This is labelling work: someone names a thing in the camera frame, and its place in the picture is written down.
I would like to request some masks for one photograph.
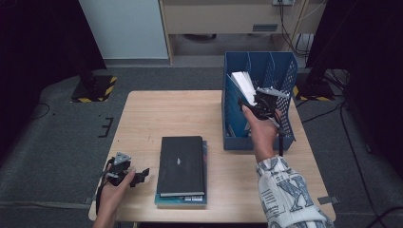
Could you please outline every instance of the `vent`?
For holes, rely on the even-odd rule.
[[[278,24],[255,24],[253,31],[277,31]]]

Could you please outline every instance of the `white wall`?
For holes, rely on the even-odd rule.
[[[167,59],[158,0],[79,0],[104,59]]]

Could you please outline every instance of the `black curtain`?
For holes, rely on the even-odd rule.
[[[77,0],[0,1],[0,162],[46,86],[106,68]]]
[[[308,80],[321,80],[326,68],[350,72],[345,95],[369,149],[384,155],[401,177],[402,22],[399,0],[329,0],[307,63],[314,72]]]

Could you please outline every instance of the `yellow and black hazard tape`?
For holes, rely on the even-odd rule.
[[[298,101],[313,100],[313,101],[327,102],[327,101],[333,101],[335,99],[334,96],[306,96],[306,95],[301,95],[299,93],[299,90],[298,90],[297,86],[294,86],[293,93],[294,93],[294,97]]]
[[[87,98],[87,97],[83,97],[83,98],[77,98],[77,99],[71,99],[71,101],[73,103],[91,103],[91,102],[105,102],[108,98],[110,93],[113,90],[113,87],[115,86],[115,82],[118,79],[118,77],[113,76],[110,79],[109,85],[105,91],[105,95],[103,97],[98,97],[98,98]]]

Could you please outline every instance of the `hand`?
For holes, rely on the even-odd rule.
[[[269,120],[261,121],[253,114],[249,107],[243,105],[242,112],[251,126],[251,136],[254,145],[256,161],[261,162],[275,157],[273,144],[278,134],[277,127]]]
[[[95,219],[93,228],[113,227],[118,215],[118,206],[124,198],[129,184],[133,181],[135,173],[136,169],[132,169],[118,186],[113,186],[110,182],[104,185],[98,216]]]

